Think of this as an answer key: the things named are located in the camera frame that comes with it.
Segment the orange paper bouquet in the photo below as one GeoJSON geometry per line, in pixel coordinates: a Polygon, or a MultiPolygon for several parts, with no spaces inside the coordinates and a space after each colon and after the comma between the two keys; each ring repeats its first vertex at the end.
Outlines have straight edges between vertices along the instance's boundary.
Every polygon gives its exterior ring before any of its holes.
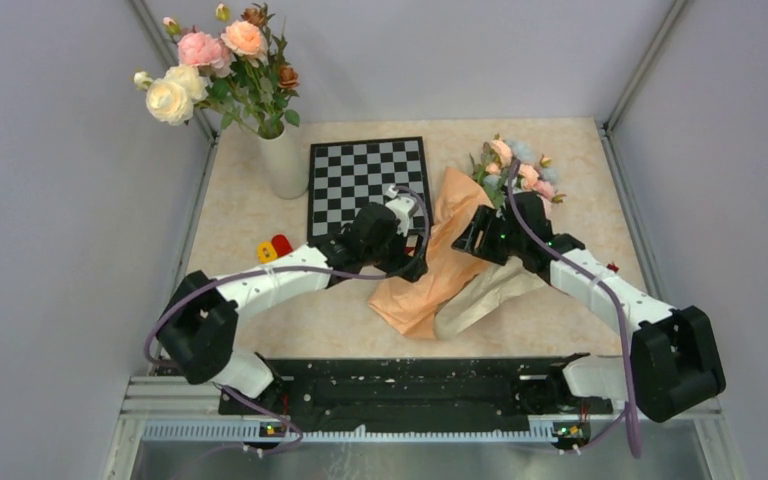
{"type": "Polygon", "coordinates": [[[427,273],[414,283],[385,280],[368,299],[390,327],[407,338],[447,340],[503,302],[544,286],[516,258],[500,266],[451,248],[477,208],[489,204],[478,183],[453,167],[446,168],[433,207],[427,273]]]}

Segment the pink blue flower bunch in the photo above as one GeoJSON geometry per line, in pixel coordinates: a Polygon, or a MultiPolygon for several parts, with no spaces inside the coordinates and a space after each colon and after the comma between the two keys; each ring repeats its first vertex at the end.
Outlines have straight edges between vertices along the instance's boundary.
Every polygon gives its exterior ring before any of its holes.
{"type": "Polygon", "coordinates": [[[483,143],[478,156],[470,154],[469,159],[472,179],[495,208],[506,202],[508,183],[514,194],[536,193],[546,215],[566,198],[557,189],[559,174],[552,167],[552,159],[543,154],[537,157],[525,141],[503,139],[496,134],[483,143]]]}

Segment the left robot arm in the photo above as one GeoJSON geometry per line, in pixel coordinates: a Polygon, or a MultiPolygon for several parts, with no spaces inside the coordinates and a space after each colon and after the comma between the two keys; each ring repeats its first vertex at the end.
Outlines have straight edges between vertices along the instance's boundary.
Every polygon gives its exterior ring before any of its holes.
{"type": "Polygon", "coordinates": [[[398,195],[362,207],[340,232],[316,237],[270,263],[216,278],[193,272],[175,290],[149,338],[189,383],[234,389],[252,410],[268,413],[279,404],[281,388],[265,360],[236,348],[238,328],[289,299],[344,280],[417,281],[427,271],[427,236],[418,236],[413,253],[406,247],[413,217],[425,210],[421,200],[398,195]]]}

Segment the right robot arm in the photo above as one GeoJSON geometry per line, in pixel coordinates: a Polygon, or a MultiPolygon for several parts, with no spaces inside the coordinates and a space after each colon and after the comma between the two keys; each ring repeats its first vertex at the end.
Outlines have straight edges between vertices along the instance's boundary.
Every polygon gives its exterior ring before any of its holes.
{"type": "Polygon", "coordinates": [[[498,265],[519,259],[526,271],[579,301],[625,341],[618,356],[587,354],[568,361],[546,385],[554,409],[572,412],[586,398],[602,398],[627,402],[663,423],[724,392],[708,315],[643,292],[576,237],[554,232],[536,194],[515,194],[498,208],[478,207],[451,246],[498,265]]]}

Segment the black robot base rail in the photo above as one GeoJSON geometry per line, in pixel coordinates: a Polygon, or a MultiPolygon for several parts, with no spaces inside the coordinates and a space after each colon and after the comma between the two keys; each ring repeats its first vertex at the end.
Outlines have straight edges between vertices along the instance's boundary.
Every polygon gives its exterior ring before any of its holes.
{"type": "Polygon", "coordinates": [[[573,396],[563,357],[270,359],[277,380],[256,403],[304,433],[526,431],[538,415],[610,414],[573,396]]]}

